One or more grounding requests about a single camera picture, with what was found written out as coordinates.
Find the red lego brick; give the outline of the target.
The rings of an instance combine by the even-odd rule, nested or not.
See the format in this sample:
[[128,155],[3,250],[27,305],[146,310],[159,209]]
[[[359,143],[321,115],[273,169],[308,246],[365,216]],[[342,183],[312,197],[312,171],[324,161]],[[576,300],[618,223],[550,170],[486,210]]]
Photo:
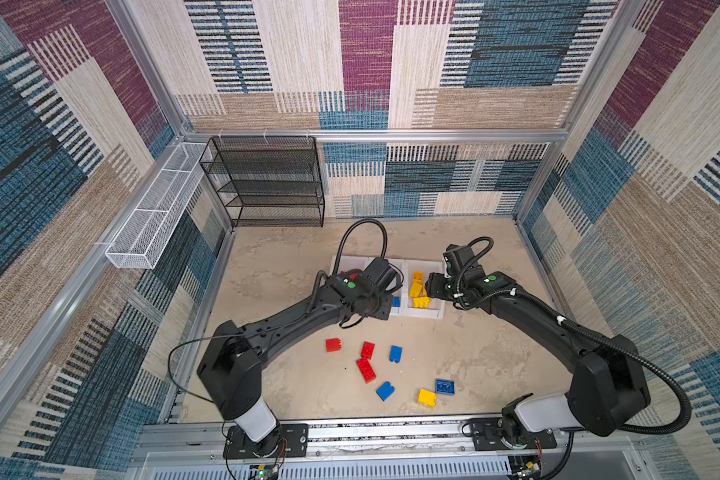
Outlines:
[[338,352],[342,349],[342,342],[338,338],[327,339],[325,349],[328,353]]
[[365,341],[361,349],[361,357],[366,360],[370,360],[373,357],[375,350],[375,344]]
[[373,382],[377,375],[371,366],[371,363],[368,358],[362,357],[356,361],[356,365],[363,377],[363,380],[366,384],[369,384]]

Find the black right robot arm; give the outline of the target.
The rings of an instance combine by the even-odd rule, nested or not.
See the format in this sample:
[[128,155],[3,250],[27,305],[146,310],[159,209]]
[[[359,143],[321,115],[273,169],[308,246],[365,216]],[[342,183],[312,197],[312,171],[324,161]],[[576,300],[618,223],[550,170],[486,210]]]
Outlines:
[[572,374],[567,391],[518,398],[502,409],[502,433],[518,443],[548,429],[584,429],[608,436],[650,404],[642,366],[626,354],[635,345],[619,335],[608,338],[586,328],[582,334],[564,328],[567,320],[501,272],[475,279],[456,289],[456,280],[429,275],[425,288],[436,299],[474,306],[508,322],[536,341]]

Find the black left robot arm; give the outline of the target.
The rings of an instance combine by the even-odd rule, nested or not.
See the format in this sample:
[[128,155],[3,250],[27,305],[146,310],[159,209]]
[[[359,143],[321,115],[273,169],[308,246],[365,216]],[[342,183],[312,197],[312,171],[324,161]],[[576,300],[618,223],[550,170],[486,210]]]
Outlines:
[[276,443],[280,422],[262,393],[262,372],[287,349],[331,325],[351,319],[389,318],[393,297],[404,275],[384,258],[363,269],[316,274],[305,299],[258,322],[216,328],[196,374],[210,402],[255,444]]

